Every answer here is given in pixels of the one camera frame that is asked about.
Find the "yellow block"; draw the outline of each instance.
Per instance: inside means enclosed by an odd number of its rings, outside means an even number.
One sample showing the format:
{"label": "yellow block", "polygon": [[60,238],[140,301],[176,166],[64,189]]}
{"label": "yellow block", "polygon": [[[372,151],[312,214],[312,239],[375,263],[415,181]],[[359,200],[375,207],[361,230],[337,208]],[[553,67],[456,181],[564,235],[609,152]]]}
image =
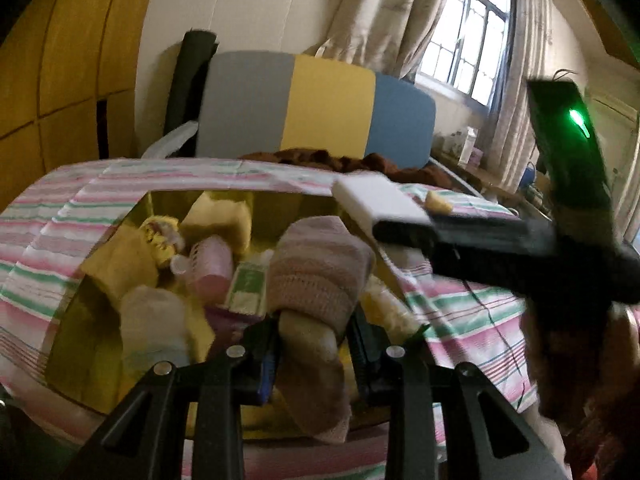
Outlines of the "yellow block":
{"label": "yellow block", "polygon": [[376,75],[371,70],[296,56],[280,149],[316,148],[361,158],[375,91]]}

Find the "brown blanket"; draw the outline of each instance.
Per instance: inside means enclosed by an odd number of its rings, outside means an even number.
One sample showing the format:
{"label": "brown blanket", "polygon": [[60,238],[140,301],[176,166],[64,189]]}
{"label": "brown blanket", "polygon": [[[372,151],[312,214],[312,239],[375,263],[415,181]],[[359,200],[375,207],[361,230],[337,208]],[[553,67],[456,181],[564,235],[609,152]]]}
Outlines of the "brown blanket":
{"label": "brown blanket", "polygon": [[311,150],[307,148],[291,148],[275,153],[257,152],[241,156],[243,160],[258,160],[260,162],[277,162],[292,166],[305,166],[318,170],[336,171],[337,173],[351,173],[351,171],[378,171],[394,182],[401,184],[428,184],[429,186],[466,192],[447,173],[433,164],[423,168],[409,168],[400,170],[387,158],[377,153],[371,153],[365,158],[351,158],[348,156],[331,156],[327,150]]}

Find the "windowsill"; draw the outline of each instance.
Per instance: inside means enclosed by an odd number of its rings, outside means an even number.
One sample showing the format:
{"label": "windowsill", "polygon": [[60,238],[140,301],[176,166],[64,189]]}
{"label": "windowsill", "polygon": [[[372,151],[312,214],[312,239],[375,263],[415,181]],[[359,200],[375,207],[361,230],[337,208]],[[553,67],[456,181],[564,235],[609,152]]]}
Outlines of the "windowsill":
{"label": "windowsill", "polygon": [[415,85],[420,90],[431,90],[437,92],[440,95],[443,95],[446,98],[451,99],[452,101],[459,102],[460,104],[465,105],[467,108],[470,108],[474,113],[487,117],[489,114],[489,107],[479,103],[471,96],[461,92],[457,88],[453,86],[443,83],[442,81],[438,81],[433,77],[429,77],[428,75],[424,75],[421,73],[417,73],[415,75]]}

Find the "window frame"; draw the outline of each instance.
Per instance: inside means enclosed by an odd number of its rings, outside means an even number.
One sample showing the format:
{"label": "window frame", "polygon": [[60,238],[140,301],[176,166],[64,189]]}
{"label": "window frame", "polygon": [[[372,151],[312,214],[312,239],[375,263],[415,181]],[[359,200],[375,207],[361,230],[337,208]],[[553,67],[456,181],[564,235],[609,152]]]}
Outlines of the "window frame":
{"label": "window frame", "polygon": [[[458,70],[460,68],[460,62],[462,60],[462,49],[464,47],[464,43],[465,43],[465,38],[462,37],[460,38],[460,32],[462,31],[462,28],[464,26],[464,24],[466,23],[466,20],[468,19],[469,16],[469,12],[470,12],[470,8],[471,8],[471,1],[472,0],[463,0],[463,18],[460,21],[460,27],[458,28],[458,39],[456,40],[456,47],[455,50],[453,51],[453,58],[451,61],[451,66],[449,67],[449,74],[447,76],[447,80],[445,82],[435,78],[434,76],[428,75],[427,73],[424,73],[420,70],[421,66],[422,66],[422,60],[420,60],[420,65],[418,66],[418,72],[417,75],[420,76],[420,78],[426,78],[428,79],[428,84],[427,86],[446,86],[447,89],[450,89],[454,92],[456,92],[457,94],[459,94],[460,96],[464,96],[465,100],[469,100],[472,101],[474,108],[476,107],[481,107],[483,110],[488,110],[491,107],[493,98],[494,98],[494,94],[495,94],[495,88],[496,85],[498,83],[498,79],[500,78],[500,67],[502,62],[504,61],[502,58],[504,57],[504,51],[508,42],[508,29],[509,29],[509,20],[510,20],[510,13],[511,13],[511,9],[510,9],[510,1],[507,0],[507,4],[508,4],[508,8],[507,10],[503,11],[500,10],[495,4],[493,4],[491,1],[489,0],[478,0],[480,3],[482,3],[485,7],[486,7],[486,12],[484,14],[484,25],[482,27],[482,39],[481,39],[481,43],[480,43],[480,49],[478,51],[478,60],[476,60],[476,63],[474,65],[474,74],[473,77],[471,79],[471,85],[469,87],[468,92],[463,92],[462,90],[457,89],[454,85],[455,85],[455,80],[456,77],[458,75]],[[489,23],[489,12],[494,12],[496,16],[498,16],[500,19],[502,19],[504,21],[504,31],[503,31],[503,37],[502,37],[502,46],[500,48],[500,61],[498,63],[498,67],[497,67],[497,71],[496,74],[494,76],[494,81],[492,84],[492,89],[491,89],[491,93],[489,96],[489,101],[487,102],[487,104],[482,104],[480,101],[477,101],[476,99],[474,99],[473,97],[471,97],[474,88],[476,86],[476,81],[478,79],[478,73],[479,73],[479,69],[480,69],[480,61],[482,59],[482,52],[484,51],[484,42],[486,40],[486,32],[487,32],[487,28],[488,28],[488,23]]]}

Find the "blue headboard panel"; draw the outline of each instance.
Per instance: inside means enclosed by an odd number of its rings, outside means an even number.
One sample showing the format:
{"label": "blue headboard panel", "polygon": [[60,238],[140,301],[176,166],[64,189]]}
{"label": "blue headboard panel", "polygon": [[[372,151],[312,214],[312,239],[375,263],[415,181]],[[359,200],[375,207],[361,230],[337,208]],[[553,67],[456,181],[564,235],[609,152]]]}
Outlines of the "blue headboard panel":
{"label": "blue headboard panel", "polygon": [[380,153],[399,168],[421,168],[429,160],[436,103],[415,86],[376,74],[376,94],[365,155]]}

